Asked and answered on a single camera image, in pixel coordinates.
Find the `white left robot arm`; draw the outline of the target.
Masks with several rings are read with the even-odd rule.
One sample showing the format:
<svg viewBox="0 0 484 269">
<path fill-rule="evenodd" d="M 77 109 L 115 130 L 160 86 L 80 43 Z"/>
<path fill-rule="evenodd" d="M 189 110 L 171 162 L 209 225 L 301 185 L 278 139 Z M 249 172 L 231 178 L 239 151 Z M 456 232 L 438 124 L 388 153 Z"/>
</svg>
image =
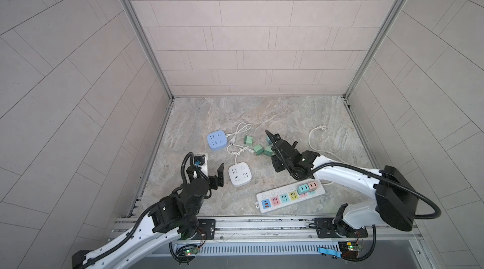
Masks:
<svg viewBox="0 0 484 269">
<path fill-rule="evenodd" d="M 190 263 L 207 240 L 214 237 L 215 221 L 198 220 L 203 202 L 224 186 L 224 165 L 216 175 L 207 172 L 204 154 L 188 153 L 180 168 L 182 183 L 149 206 L 134 225 L 108 244 L 72 256 L 73 268 L 130 268 L 167 245 L 179 263 Z"/>
</svg>

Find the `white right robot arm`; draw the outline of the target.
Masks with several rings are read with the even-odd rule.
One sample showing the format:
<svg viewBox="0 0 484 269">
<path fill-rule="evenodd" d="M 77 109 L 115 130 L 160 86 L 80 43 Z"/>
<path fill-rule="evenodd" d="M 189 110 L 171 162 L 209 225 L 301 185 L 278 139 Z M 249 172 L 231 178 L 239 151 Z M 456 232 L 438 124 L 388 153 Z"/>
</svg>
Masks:
<svg viewBox="0 0 484 269">
<path fill-rule="evenodd" d="M 280 135 L 265 132 L 272 143 L 272 165 L 276 172 L 287 171 L 307 184 L 302 193 L 312 191 L 317 180 L 338 183 L 369 197 L 359 204 L 342 204 L 331 222 L 331 229 L 342 237 L 366 226 L 387 224 L 400 231 L 411 231 L 415 220 L 441 216 L 440 207 L 418 193 L 407 179 L 392 166 L 368 169 L 337 162 L 314 151 L 303 153 L 297 144 L 289 144 Z"/>
</svg>

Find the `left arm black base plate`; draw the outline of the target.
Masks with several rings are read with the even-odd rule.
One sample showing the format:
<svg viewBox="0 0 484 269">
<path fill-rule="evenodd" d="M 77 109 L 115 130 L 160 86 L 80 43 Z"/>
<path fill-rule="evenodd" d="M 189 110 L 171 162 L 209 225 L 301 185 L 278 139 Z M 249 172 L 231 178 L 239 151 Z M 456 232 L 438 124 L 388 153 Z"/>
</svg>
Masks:
<svg viewBox="0 0 484 269">
<path fill-rule="evenodd" d="M 199 219 L 199 227 L 195 234 L 188 237 L 188 241 L 213 240 L 216 230 L 215 219 Z"/>
</svg>

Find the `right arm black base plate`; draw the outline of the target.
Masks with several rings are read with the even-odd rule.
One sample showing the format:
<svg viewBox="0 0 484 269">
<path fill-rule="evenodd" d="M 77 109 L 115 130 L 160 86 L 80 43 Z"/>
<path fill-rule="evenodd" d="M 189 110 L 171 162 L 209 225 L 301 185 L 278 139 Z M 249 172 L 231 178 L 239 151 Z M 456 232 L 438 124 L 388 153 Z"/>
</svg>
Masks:
<svg viewBox="0 0 484 269">
<path fill-rule="evenodd" d="M 317 237 L 320 239 L 326 238 L 367 238 L 368 231 L 365 227 L 360 229 L 353 229 L 344 222 L 340 224 L 334 223 L 332 217 L 317 217 L 313 223 L 310 223 L 310 228 L 314 229 Z"/>
</svg>

